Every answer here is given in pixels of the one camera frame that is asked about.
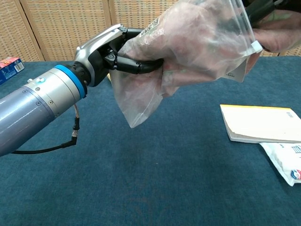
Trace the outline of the right robot hand black silver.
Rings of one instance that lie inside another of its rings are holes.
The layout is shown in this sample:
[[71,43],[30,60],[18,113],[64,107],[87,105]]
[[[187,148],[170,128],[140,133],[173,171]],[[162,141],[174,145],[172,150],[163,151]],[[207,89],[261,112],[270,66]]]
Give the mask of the right robot hand black silver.
[[285,6],[289,0],[243,0],[251,24],[261,21],[275,9]]

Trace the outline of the left robot hand black silver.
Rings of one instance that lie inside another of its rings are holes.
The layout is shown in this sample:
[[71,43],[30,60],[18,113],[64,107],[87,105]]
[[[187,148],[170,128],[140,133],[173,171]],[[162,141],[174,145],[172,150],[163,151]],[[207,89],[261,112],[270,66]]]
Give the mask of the left robot hand black silver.
[[141,32],[142,29],[139,28],[127,28],[116,24],[77,47],[74,61],[88,71],[89,86],[97,86],[110,70],[145,74],[162,66],[163,59],[137,61],[118,54],[128,40],[135,38]]

